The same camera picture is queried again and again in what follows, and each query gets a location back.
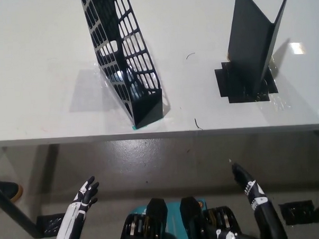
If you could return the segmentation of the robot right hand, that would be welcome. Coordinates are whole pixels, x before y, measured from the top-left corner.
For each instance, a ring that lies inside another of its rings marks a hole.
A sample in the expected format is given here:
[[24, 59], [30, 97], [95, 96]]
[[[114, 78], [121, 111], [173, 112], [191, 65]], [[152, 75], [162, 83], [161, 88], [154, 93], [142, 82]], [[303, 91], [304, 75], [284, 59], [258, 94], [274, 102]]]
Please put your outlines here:
[[257, 181], [238, 163], [232, 164], [232, 172], [238, 186], [241, 187], [253, 210], [268, 202], [267, 195]]

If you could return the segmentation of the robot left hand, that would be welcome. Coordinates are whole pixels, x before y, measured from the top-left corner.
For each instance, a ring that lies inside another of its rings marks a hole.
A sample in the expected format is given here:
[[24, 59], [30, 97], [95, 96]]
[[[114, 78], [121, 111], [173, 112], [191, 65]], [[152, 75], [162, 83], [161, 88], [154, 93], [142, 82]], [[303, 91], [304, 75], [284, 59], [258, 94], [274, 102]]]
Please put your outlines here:
[[97, 202], [96, 194], [98, 192], [99, 182], [95, 182], [94, 180], [94, 176], [87, 179], [72, 201], [74, 205], [79, 207], [82, 213], [88, 212], [90, 207]]

